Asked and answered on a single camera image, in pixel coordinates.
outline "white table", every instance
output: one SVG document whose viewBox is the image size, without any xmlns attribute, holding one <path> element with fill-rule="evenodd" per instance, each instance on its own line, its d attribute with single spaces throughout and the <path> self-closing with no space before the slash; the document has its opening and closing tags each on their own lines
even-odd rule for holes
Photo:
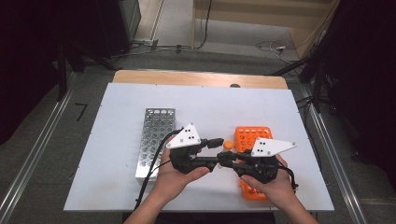
<svg viewBox="0 0 396 224">
<path fill-rule="evenodd" d="M 140 190 L 134 177 L 145 109 L 176 109 L 177 128 L 194 122 L 202 138 L 233 139 L 236 126 L 268 126 L 278 140 L 293 141 L 282 153 L 300 185 L 297 196 L 311 211 L 332 211 L 297 106 L 289 90 L 110 83 L 82 155 L 65 211 L 131 211 Z M 221 148 L 204 149 L 216 156 Z M 164 211 L 246 212 L 275 209 L 242 199 L 238 176 L 215 168 L 189 184 Z"/>
</svg>

